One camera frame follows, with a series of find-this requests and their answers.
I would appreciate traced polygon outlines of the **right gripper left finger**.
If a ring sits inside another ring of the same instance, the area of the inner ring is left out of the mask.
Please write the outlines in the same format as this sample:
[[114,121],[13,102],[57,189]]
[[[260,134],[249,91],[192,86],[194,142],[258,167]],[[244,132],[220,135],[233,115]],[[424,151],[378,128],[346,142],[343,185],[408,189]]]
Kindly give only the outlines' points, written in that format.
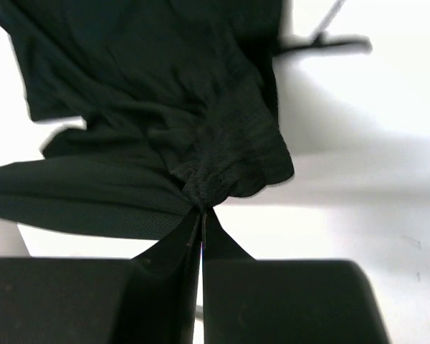
[[192,343],[201,254],[201,214],[132,259],[114,259],[125,280],[109,343]]

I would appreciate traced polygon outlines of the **black shorts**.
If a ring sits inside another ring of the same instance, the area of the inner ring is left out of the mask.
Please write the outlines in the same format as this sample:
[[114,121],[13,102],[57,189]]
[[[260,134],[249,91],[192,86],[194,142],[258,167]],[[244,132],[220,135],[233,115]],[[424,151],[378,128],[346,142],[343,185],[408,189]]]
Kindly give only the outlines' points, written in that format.
[[229,197],[294,176],[273,60],[281,1],[0,1],[35,123],[80,117],[42,159],[0,167],[0,219],[69,234],[159,240]]

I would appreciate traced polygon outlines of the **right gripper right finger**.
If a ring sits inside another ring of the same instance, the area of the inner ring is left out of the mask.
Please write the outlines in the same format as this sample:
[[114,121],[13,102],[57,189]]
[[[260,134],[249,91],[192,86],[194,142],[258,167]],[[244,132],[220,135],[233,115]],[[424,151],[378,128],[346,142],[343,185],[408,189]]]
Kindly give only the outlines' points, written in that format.
[[202,269],[206,343],[389,341],[371,284],[350,260],[257,260],[207,211]]

